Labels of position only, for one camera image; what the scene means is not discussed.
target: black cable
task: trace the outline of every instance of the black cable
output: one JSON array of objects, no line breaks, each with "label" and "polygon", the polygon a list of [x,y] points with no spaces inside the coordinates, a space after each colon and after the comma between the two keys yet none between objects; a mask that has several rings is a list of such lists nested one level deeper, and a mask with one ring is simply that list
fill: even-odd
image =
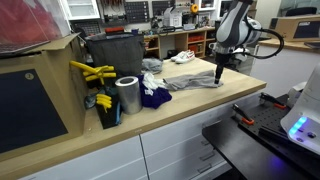
[{"label": "black cable", "polygon": [[284,47],[284,40],[282,38],[282,36],[280,34],[278,34],[277,32],[275,31],[272,31],[270,29],[255,29],[254,27],[251,26],[251,24],[248,22],[248,17],[247,15],[245,16],[244,18],[244,22],[246,23],[246,25],[249,27],[249,31],[248,31],[248,34],[245,38],[245,40],[240,44],[240,45],[243,45],[248,39],[249,39],[249,36],[251,34],[252,31],[260,31],[260,32],[265,32],[265,33],[269,33],[269,34],[273,34],[274,36],[276,36],[279,41],[280,41],[280,45],[277,49],[277,51],[275,51],[274,53],[272,53],[271,55],[268,55],[268,56],[256,56],[256,55],[253,55],[251,53],[246,53],[246,52],[242,52],[242,53],[239,53],[239,54],[245,54],[245,55],[248,55],[248,56],[251,56],[251,57],[254,57],[254,58],[257,58],[257,59],[268,59],[268,58],[271,58],[273,56],[276,56],[277,54],[280,53],[280,51],[283,49]]}]

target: roll of aluminum foil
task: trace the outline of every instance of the roll of aluminum foil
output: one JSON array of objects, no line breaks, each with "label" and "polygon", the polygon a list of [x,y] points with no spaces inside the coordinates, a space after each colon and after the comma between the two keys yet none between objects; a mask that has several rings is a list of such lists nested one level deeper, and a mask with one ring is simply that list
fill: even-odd
[{"label": "roll of aluminum foil", "polygon": [[128,76],[116,81],[120,104],[125,114],[135,114],[142,109],[139,80]]}]

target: navy fabric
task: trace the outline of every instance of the navy fabric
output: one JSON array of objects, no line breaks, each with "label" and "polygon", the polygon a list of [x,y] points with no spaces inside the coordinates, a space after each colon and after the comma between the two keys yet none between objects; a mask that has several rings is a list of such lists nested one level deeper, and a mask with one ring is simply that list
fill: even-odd
[{"label": "navy fabric", "polygon": [[141,102],[143,107],[157,109],[161,106],[161,104],[168,102],[172,99],[169,91],[167,89],[158,87],[153,91],[153,95],[149,95],[145,93],[145,90],[148,88],[142,83],[144,75],[138,75],[139,86],[140,86],[140,94],[141,94]]}]

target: bag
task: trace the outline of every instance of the bag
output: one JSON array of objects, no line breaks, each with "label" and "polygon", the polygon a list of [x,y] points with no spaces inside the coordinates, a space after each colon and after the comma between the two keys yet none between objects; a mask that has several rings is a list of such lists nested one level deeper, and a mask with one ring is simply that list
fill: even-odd
[{"label": "bag", "polygon": [[114,66],[117,78],[141,74],[143,35],[101,33],[87,37],[86,41],[95,66]]}]

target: white sneaker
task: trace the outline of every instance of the white sneaker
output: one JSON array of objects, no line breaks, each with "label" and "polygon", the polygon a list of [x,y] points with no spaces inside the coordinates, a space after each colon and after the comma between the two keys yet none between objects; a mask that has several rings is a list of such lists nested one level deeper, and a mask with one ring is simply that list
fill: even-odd
[{"label": "white sneaker", "polygon": [[183,57],[188,51],[189,50],[179,52],[176,56],[171,57],[171,61],[176,61],[178,58]]},{"label": "white sneaker", "polygon": [[196,57],[194,55],[194,52],[193,51],[188,51],[184,54],[183,57],[180,57],[178,59],[176,59],[176,63],[177,64],[183,64],[183,63],[187,63],[187,62],[190,62],[192,60],[194,60]]}]

